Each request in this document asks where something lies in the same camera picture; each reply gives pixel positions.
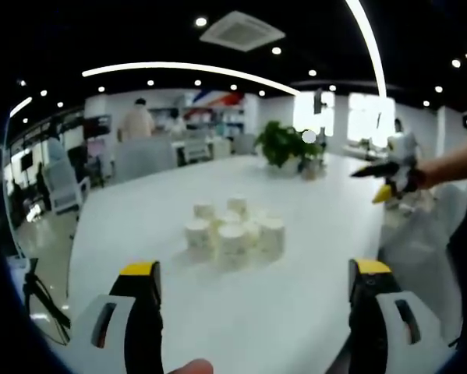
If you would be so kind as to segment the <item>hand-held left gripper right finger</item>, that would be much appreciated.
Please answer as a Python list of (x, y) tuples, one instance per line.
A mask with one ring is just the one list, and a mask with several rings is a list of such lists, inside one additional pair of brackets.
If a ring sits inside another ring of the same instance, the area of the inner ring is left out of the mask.
[(451, 358), (440, 320), (391, 269), (349, 260), (350, 373), (438, 373)]

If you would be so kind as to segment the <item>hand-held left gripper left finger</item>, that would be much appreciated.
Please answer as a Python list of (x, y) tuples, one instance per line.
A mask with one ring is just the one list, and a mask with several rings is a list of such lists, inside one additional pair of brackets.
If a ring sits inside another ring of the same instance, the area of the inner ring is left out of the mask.
[(76, 318), (67, 345), (72, 373), (163, 373), (161, 272), (134, 263)]

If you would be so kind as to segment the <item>person's left hand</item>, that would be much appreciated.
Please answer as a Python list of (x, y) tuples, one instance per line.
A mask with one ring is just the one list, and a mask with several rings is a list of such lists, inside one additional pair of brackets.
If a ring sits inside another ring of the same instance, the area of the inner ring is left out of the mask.
[(169, 374), (213, 374), (213, 365), (204, 358), (197, 358), (181, 366)]

